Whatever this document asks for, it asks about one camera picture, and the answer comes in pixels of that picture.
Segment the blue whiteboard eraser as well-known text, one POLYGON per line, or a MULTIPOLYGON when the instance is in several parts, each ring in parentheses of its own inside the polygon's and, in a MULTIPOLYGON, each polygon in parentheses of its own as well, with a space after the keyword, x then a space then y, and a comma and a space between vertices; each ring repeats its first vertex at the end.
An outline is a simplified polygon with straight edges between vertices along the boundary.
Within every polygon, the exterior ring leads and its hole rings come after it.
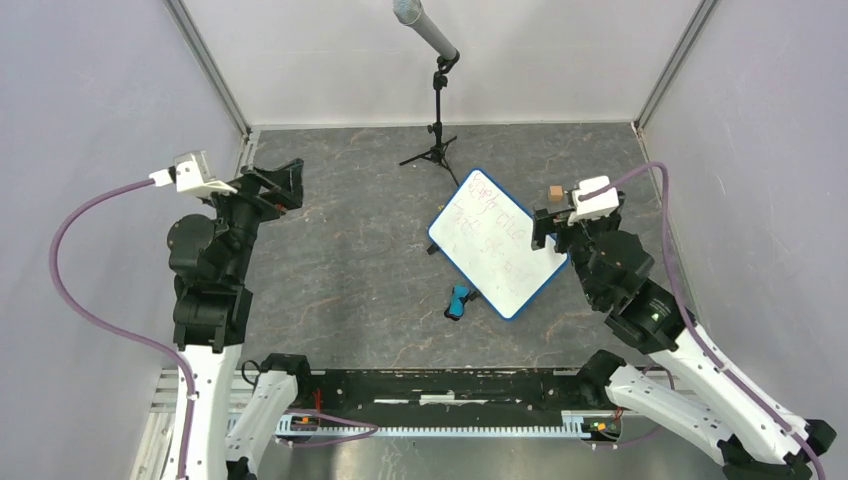
POLYGON ((444 317, 453 321, 460 320, 465 314, 466 304, 476 300, 479 296, 480 293, 476 289, 454 285, 451 290, 451 298, 448 306, 444 310, 444 317))

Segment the blue framed whiteboard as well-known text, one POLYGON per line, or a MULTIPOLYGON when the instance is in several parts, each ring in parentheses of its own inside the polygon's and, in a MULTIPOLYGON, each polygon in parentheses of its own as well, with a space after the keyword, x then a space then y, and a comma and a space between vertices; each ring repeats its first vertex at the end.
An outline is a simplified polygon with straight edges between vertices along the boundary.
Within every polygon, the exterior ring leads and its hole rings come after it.
POLYGON ((486 171, 475 168, 427 229, 430 240, 504 320, 529 305, 569 263, 555 239, 531 247, 532 215, 486 171))

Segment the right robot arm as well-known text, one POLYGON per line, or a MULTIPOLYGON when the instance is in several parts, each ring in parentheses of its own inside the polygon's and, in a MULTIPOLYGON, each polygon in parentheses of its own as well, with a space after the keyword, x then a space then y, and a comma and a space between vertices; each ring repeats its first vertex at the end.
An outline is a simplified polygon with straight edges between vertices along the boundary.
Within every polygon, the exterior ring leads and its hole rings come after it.
POLYGON ((590 307, 624 344, 688 384, 690 399, 615 354, 600 350, 580 369, 577 392, 591 408, 639 413, 695 446, 728 479, 822 479, 821 457, 836 438, 825 421, 793 414, 752 382, 708 338, 669 290, 621 216, 570 224, 567 211, 537 210, 531 246, 567 254, 590 307))

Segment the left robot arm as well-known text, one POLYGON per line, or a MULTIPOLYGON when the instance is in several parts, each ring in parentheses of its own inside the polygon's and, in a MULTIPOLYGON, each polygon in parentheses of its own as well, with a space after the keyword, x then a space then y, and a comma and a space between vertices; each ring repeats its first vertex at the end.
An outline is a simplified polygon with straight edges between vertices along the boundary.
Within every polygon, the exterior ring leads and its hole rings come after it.
POLYGON ((272 353, 243 413, 229 422, 232 383, 246 339, 253 294, 246 287, 258 230, 303 204, 304 162, 276 169, 246 166, 228 182, 209 171, 202 151, 175 158, 167 177, 215 217, 191 214, 166 241, 174 272, 173 341, 190 371, 180 373, 164 479, 253 479, 277 425, 290 407, 314 402, 305 356, 272 353))

